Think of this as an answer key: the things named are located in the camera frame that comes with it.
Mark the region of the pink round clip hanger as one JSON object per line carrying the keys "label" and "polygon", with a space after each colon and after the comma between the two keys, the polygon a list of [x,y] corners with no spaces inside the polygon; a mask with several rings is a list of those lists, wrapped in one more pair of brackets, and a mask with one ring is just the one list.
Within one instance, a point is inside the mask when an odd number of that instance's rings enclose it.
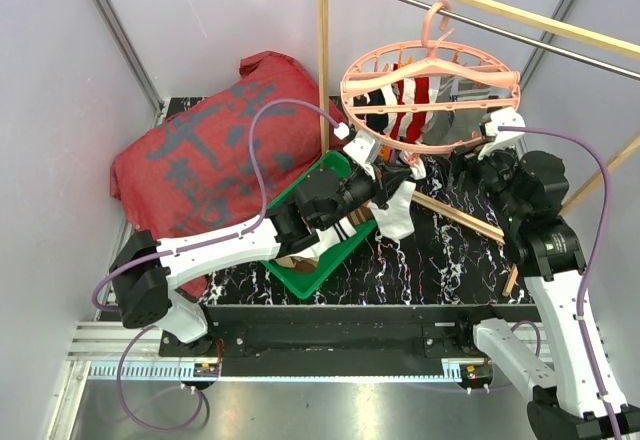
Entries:
{"label": "pink round clip hanger", "polygon": [[[468,140],[431,145],[421,141],[430,111],[486,109],[486,114],[505,107],[516,111],[520,105],[519,72],[496,57],[475,47],[449,41],[452,29],[445,11],[450,4],[440,0],[428,9],[421,37],[375,49],[356,60],[340,83],[344,111],[355,128],[376,137],[384,146],[411,154],[449,156],[457,146],[472,139],[483,139],[479,131]],[[457,76],[491,87],[488,100],[435,103],[439,81],[430,77]],[[398,105],[367,106],[366,94],[391,85]],[[378,133],[366,124],[368,113],[396,112],[390,135]]]}

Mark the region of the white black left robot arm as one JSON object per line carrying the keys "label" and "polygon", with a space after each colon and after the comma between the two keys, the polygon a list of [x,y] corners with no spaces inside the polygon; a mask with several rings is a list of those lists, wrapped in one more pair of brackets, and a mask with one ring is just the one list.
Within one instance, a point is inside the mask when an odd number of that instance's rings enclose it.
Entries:
{"label": "white black left robot arm", "polygon": [[356,213],[367,212],[383,234],[400,240],[413,231],[409,205],[414,190],[406,165],[377,161],[353,167],[346,177],[317,168],[286,200],[242,224],[165,240],[138,232],[110,271],[122,325],[158,327],[193,355],[206,355],[215,346],[216,332],[203,308],[179,294],[184,284],[253,261],[319,260],[356,235]]}

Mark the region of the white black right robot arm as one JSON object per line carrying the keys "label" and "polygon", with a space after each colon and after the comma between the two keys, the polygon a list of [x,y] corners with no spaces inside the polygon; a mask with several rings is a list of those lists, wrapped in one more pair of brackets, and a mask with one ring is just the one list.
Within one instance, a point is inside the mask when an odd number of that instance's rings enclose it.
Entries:
{"label": "white black right robot arm", "polygon": [[486,307],[462,316],[454,344],[483,353],[527,403],[538,439],[620,439],[639,431],[639,409],[618,386],[603,350],[587,292],[587,263],[575,231],[560,214],[568,191],[563,161],[546,152],[511,149],[482,156],[457,149],[448,180],[479,188],[490,202],[533,298],[552,363],[546,365],[511,326]]}

